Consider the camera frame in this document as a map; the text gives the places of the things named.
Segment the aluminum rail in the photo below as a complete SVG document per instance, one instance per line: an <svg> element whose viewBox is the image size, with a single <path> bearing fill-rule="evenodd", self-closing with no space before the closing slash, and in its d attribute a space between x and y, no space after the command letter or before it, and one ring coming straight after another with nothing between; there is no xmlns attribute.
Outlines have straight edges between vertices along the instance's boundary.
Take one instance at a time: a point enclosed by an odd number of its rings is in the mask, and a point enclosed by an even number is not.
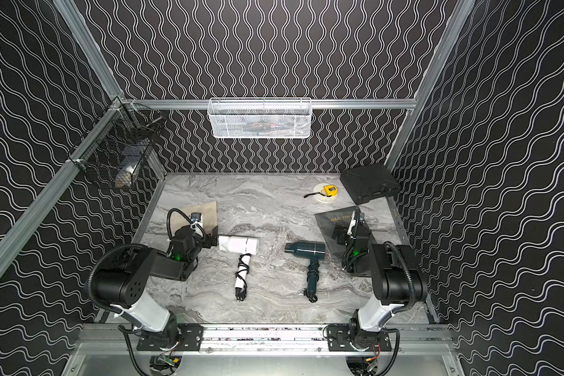
<svg viewBox="0 0 564 376"><path fill-rule="evenodd" d="M445 68L445 63L447 63L447 59L458 40L459 33L462 31L466 20L472 12L474 3L475 0L458 0L457 4L455 4L451 18L447 21L445 31L443 32L441 40L438 42L438 46L432 56L431 62L426 69L424 79L422 79L420 87L418 87L418 91L415 95L417 105L406 116L403 124L401 125L401 129L399 130L399 134L395 139L393 148L389 153L389 157L387 158L386 167L391 172L394 169L412 130L414 129L416 121L420 117L422 110L424 110L424 106L426 106L428 98L432 94L436 80Z"/></svg>
<svg viewBox="0 0 564 376"><path fill-rule="evenodd" d="M205 110L208 99L134 99L125 103L138 104L152 109L197 109ZM414 109L415 99L312 99L312 109Z"/></svg>
<svg viewBox="0 0 564 376"><path fill-rule="evenodd" d="M84 324L75 344L77 355L121 355L128 350L118 324ZM199 351L174 351L195 356L363 356L373 352L329 351L323 324L204 324ZM445 325L387 325L401 331L400 356L451 356L453 340ZM394 335L390 335L394 346ZM138 351L160 354L161 351Z"/></svg>

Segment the black tool case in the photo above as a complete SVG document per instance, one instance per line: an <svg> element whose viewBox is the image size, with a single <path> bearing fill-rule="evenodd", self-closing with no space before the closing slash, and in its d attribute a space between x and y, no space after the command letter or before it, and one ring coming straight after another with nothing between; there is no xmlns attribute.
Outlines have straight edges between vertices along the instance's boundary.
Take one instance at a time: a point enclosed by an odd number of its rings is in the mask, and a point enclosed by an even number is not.
<svg viewBox="0 0 564 376"><path fill-rule="evenodd" d="M382 163L345 170L340 173L340 181L356 205L399 191L397 180Z"/></svg>

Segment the black patterned wallpaper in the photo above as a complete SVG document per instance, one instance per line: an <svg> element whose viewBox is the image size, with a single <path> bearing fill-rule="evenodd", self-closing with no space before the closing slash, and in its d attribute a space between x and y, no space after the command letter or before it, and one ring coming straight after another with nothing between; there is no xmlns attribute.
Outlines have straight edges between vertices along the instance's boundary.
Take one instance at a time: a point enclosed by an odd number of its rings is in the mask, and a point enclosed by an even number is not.
<svg viewBox="0 0 564 376"><path fill-rule="evenodd" d="M455 0L76 3L128 98L409 98Z"/></svg>
<svg viewBox="0 0 564 376"><path fill-rule="evenodd" d="M0 240L110 104L50 0L0 1ZM91 265L129 242L156 178L100 191L82 175L0 279L0 376L60 375L83 322Z"/></svg>
<svg viewBox="0 0 564 376"><path fill-rule="evenodd" d="M109 104L52 1L0 1L0 240Z"/></svg>
<svg viewBox="0 0 564 376"><path fill-rule="evenodd" d="M476 3L394 174L466 374L564 375L564 1Z"/></svg>
<svg viewBox="0 0 564 376"><path fill-rule="evenodd" d="M97 311L82 293L105 251L129 243L157 178L99 190L80 173L0 279L0 376L59 376L83 322Z"/></svg>
<svg viewBox="0 0 564 376"><path fill-rule="evenodd" d="M168 172L340 172L384 162L404 109L314 110L305 139L215 138L206 111L164 111L156 150Z"/></svg>

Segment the marble surface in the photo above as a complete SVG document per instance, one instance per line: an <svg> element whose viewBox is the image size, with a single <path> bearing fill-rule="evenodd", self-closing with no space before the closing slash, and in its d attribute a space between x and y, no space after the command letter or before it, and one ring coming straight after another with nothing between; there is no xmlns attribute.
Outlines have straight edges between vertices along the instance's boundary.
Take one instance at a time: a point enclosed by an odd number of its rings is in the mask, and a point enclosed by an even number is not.
<svg viewBox="0 0 564 376"><path fill-rule="evenodd" d="M327 182L340 188L332 203L303 199L313 186ZM175 175L166 178L163 194L142 243L166 250L165 217L172 207L217 201L220 235L260 239L250 261L248 296L234 296L238 255L218 247L199 254L197 269L186 282L149 278L146 291L173 311L180 322L331 323L347 322L372 295L369 278L352 278L330 256L320 262L317 303L302 295L308 260L285 253L286 243L323 241L316 213L353 206L336 175ZM386 199L361 205L377 242L399 243ZM399 313L391 322L428 323L424 305Z"/></svg>

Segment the yellow tape measure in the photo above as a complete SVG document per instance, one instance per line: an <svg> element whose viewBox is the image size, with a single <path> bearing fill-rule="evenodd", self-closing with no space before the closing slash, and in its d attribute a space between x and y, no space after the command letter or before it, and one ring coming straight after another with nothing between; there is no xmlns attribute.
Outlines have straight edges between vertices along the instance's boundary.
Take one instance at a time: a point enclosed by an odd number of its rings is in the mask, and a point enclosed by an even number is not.
<svg viewBox="0 0 564 376"><path fill-rule="evenodd" d="M309 196L313 196L315 194L321 194L324 197L333 197L336 196L338 194L338 188L336 188L335 185L325 185L321 191L319 192L313 192L313 193L309 193L306 194L305 196L303 196L304 199L308 198Z"/></svg>
<svg viewBox="0 0 564 376"><path fill-rule="evenodd" d="M325 196L327 197L336 196L338 194L338 189L336 189L336 186L334 185L326 185L323 187L322 191L324 191Z"/></svg>

